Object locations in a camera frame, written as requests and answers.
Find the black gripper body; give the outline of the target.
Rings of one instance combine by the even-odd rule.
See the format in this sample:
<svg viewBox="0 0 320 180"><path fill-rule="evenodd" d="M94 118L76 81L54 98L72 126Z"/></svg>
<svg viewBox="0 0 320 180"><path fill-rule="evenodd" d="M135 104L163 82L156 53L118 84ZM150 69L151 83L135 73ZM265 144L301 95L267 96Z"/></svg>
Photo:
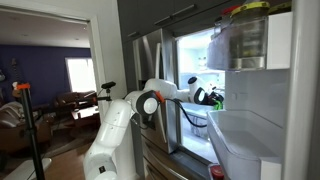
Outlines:
<svg viewBox="0 0 320 180"><path fill-rule="evenodd" d="M210 94L206 93L202 101L203 105L220 105L223 103L223 96L212 91Z"/></svg>

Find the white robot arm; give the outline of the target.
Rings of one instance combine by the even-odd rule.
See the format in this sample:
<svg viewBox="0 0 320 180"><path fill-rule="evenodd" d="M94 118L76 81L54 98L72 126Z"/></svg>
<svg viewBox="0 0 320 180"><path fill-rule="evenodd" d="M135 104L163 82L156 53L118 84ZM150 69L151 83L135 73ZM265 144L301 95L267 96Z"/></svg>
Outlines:
<svg viewBox="0 0 320 180"><path fill-rule="evenodd" d="M189 88L179 90L173 82L151 78L140 91L132 91L124 99L113 100L102 120L97 136L85 154L83 171L85 180L120 180L116 165L112 159L115 149L122 143L130 120L135 114L151 116L166 101L175 103L193 126L193 123L181 105L182 102L198 105L211 105L215 110L223 107L224 97L215 92L208 94L201 87L198 77L188 80Z"/></svg>

